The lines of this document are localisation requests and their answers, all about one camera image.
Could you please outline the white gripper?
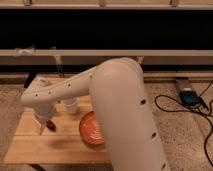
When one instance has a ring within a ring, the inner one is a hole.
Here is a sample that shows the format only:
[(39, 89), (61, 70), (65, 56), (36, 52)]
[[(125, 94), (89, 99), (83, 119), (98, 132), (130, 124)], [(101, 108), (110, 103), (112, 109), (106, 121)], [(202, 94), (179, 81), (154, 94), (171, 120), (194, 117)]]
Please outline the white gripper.
[(38, 107), (34, 109), (34, 116), (36, 120), (41, 124), (38, 135), (42, 135), (46, 127), (46, 122), (51, 120), (55, 113), (56, 113), (56, 108), (54, 106)]

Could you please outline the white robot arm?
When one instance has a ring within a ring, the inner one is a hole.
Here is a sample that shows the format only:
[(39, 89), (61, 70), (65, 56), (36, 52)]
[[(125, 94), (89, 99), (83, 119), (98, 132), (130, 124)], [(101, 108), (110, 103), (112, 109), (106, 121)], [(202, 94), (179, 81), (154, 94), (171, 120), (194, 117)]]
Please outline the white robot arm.
[(170, 171), (156, 126), (143, 70), (131, 58), (114, 58), (57, 84), (37, 77), (21, 101), (43, 123), (54, 103), (88, 95), (114, 171)]

